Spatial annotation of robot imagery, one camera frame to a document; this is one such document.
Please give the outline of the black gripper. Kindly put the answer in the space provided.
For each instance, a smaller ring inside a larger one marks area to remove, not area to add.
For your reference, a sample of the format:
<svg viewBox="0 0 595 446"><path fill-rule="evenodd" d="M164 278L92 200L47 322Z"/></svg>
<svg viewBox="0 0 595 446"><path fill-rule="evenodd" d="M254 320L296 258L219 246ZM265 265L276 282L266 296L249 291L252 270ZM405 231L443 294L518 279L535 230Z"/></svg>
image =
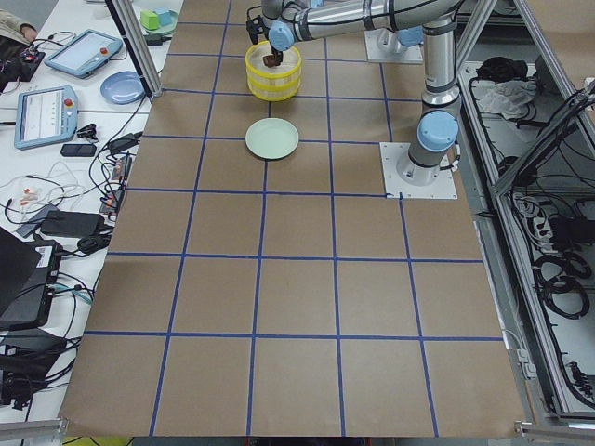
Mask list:
<svg viewBox="0 0 595 446"><path fill-rule="evenodd" d="M274 47L272 42L270 42L270 47L271 47L271 54L275 57L276 65L281 65L283 63L283 51Z"/></svg>

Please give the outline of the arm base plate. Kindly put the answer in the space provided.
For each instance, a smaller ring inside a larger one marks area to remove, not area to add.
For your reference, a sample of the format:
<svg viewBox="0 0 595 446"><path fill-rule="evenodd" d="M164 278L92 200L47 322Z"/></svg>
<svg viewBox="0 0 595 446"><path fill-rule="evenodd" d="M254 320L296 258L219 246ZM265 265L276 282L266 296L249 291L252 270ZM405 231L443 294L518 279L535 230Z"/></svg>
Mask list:
<svg viewBox="0 0 595 446"><path fill-rule="evenodd" d="M376 63L420 65L423 62L423 38L421 26L396 32L386 28L366 31L364 41L367 60Z"/></svg>
<svg viewBox="0 0 595 446"><path fill-rule="evenodd" d="M454 174L445 154L433 167L421 167L409 157L409 143L380 142L385 196L405 200L456 200Z"/></svg>

